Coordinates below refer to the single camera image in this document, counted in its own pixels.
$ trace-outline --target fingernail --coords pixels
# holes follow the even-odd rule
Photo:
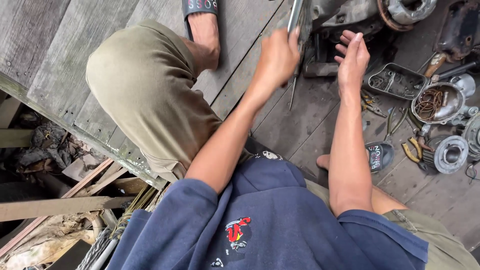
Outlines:
[[[357,33],[357,34],[355,35],[355,41],[361,41],[362,37],[363,37],[363,34],[362,34],[362,33]]]

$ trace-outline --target sleeve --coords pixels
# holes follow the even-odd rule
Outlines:
[[[384,216],[348,210],[338,222],[378,269],[425,269],[428,242]]]
[[[218,195],[204,182],[195,179],[175,182],[143,226],[140,223],[140,228],[133,223],[127,226],[126,235],[130,231],[141,232],[134,233],[138,238],[129,239],[130,252],[123,246],[126,259],[122,269],[172,268],[195,246],[217,204]]]

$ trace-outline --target wooden floor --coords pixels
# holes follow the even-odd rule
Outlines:
[[[202,90],[205,100],[225,119],[251,80],[261,35],[269,35],[290,6],[288,0],[222,3],[221,66],[216,72],[203,73],[194,89]],[[399,38],[395,63],[417,70],[431,56],[443,4]],[[142,19],[155,19],[184,33],[179,0],[6,0],[0,2],[0,16],[0,88],[161,189],[166,181],[150,171],[140,150],[100,108],[84,73],[88,56],[105,38]],[[316,167],[315,160],[330,151],[339,106],[336,81],[300,78],[288,111],[291,91],[290,85],[274,93],[258,115],[253,137],[323,183],[326,172]],[[479,100],[480,91],[468,103]],[[384,111],[402,105],[381,97]],[[371,122],[365,141],[382,140],[386,119],[371,113],[364,118]],[[463,170],[424,174],[401,150],[401,142],[410,136],[404,122],[393,136],[393,164],[373,175],[374,184],[412,209],[440,220],[467,249],[473,249],[480,243],[480,183],[470,184]]]

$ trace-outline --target forearm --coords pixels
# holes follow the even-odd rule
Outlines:
[[[373,211],[359,95],[344,97],[340,102],[330,155],[328,184],[333,213],[338,216],[350,209]]]
[[[198,179],[217,193],[227,186],[258,110],[243,98],[192,161],[185,178]]]

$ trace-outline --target metal bowl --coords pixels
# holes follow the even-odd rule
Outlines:
[[[448,92],[446,106],[441,106],[434,117],[430,120],[422,120],[415,110],[415,106],[418,103],[418,100],[422,97],[423,93],[429,89],[441,89],[442,91]],[[418,97],[412,101],[411,109],[415,117],[429,124],[446,124],[449,120],[455,118],[461,111],[462,107],[465,105],[465,95],[463,92],[454,84],[451,83],[435,83],[427,86],[423,89]]]

